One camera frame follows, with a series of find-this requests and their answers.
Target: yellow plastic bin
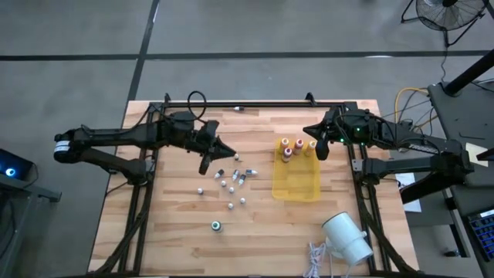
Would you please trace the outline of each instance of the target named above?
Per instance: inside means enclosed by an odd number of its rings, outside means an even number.
[[[316,153],[306,156],[307,143],[302,152],[292,155],[289,162],[283,162],[283,154],[279,153],[279,143],[276,141],[275,162],[272,176],[272,196],[278,200],[296,202],[315,202],[320,198],[320,165]]]

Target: thread spool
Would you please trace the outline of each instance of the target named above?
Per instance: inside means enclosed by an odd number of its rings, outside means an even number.
[[[290,158],[292,157],[292,149],[291,148],[286,148],[285,151],[283,152],[283,162],[288,162],[290,161]]]
[[[219,221],[214,221],[211,223],[211,229],[215,232],[222,232],[223,225]]]
[[[293,154],[294,155],[300,154],[300,152],[302,152],[302,148],[303,148],[303,141],[302,139],[298,139],[297,141],[295,141],[295,145],[293,146]]]
[[[307,149],[306,149],[305,155],[306,156],[313,155],[314,154],[314,150],[316,150],[316,142],[315,141],[311,141],[307,145]]]
[[[288,148],[290,144],[290,141],[288,140],[288,138],[283,138],[280,142],[279,142],[279,153],[282,154],[286,148]]]

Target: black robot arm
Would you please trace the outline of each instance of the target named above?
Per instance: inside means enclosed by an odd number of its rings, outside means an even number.
[[[100,166],[105,171],[121,172],[132,185],[147,182],[147,166],[144,160],[125,160],[115,155],[94,149],[101,146],[133,145],[148,150],[163,146],[184,148],[202,156],[199,173],[204,175],[211,161],[228,158],[235,151],[216,136],[219,123],[205,121],[199,130],[194,129],[195,115],[177,112],[147,124],[138,124],[129,129],[72,129],[55,136],[54,158],[61,163],[87,162]]]
[[[401,124],[375,116],[369,110],[331,109],[319,124],[304,127],[303,131],[317,139],[316,155],[327,159],[328,143],[362,144],[384,150],[413,149],[432,154],[428,158],[382,161],[377,158],[353,160],[357,178],[364,184],[379,184],[389,174],[431,171],[425,180],[406,187],[403,202],[410,202],[451,185],[462,184],[465,175],[473,171],[469,153],[454,140],[416,134]]]

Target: concrete floor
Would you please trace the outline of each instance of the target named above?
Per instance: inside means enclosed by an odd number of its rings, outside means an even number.
[[[407,2],[161,0],[148,52],[442,50],[440,32],[420,22],[399,24]],[[151,0],[3,1],[0,55],[138,54],[150,7]],[[492,20],[485,16],[452,50],[491,49]],[[448,57],[445,79],[478,58]],[[183,100],[192,90],[210,100],[301,99],[312,92],[318,99],[377,99],[381,113],[388,114],[400,88],[437,83],[441,61],[440,56],[146,61],[136,99],[160,100],[169,93]],[[39,204],[16,276],[85,273],[108,175],[88,164],[54,162],[52,140],[80,124],[120,126],[135,66],[133,60],[0,62],[0,146],[37,163],[40,186],[63,192],[60,203]],[[481,79],[493,77],[491,70]],[[406,117],[417,120],[428,109],[425,104]],[[434,130],[442,136],[438,122]],[[422,270],[478,273],[472,259],[445,261],[441,253],[444,245],[454,245],[451,240],[430,243],[438,238],[431,235],[444,229],[425,229],[412,229]]]

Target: butcher block tabletop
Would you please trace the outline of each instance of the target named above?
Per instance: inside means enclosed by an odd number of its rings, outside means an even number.
[[[358,107],[378,115],[376,100],[354,100]],[[131,101],[123,127],[133,126],[147,109],[149,101]],[[167,114],[179,109],[167,109]],[[325,239],[321,224],[346,211],[360,228],[354,182],[347,147],[331,144],[330,154],[320,162],[320,200],[288,202],[272,197],[272,171],[275,141],[312,140],[302,128],[319,123],[328,108],[208,108],[203,120],[217,120],[217,135],[240,155],[240,161],[225,158],[213,161],[206,175],[198,173],[201,158],[176,147],[160,149],[156,178],[147,224],[141,275],[152,276],[300,276],[309,267],[309,243],[319,245]],[[196,121],[196,129],[201,123]],[[368,149],[372,158],[388,158],[387,151]],[[138,158],[137,147],[118,147],[117,155]],[[225,174],[213,176],[219,169]],[[254,169],[244,185],[232,182],[235,169]],[[220,185],[221,180],[227,187]],[[122,175],[110,179],[108,190],[125,182]],[[235,188],[233,194],[228,188]],[[204,194],[198,194],[198,188]],[[384,233],[391,244],[415,269],[417,259],[396,183],[383,180],[376,187]],[[111,255],[122,239],[129,211],[132,186],[125,185],[105,199],[96,234],[89,270],[96,270]],[[245,198],[241,205],[240,198]],[[228,209],[228,203],[234,208]],[[220,233],[211,230],[211,222],[220,221]],[[372,244],[378,270],[381,256],[374,235]],[[137,236],[130,246],[128,267],[132,267]],[[347,265],[333,258],[333,275],[344,275]],[[320,275],[330,274],[329,256]],[[352,267],[352,275],[368,275],[367,263]]]

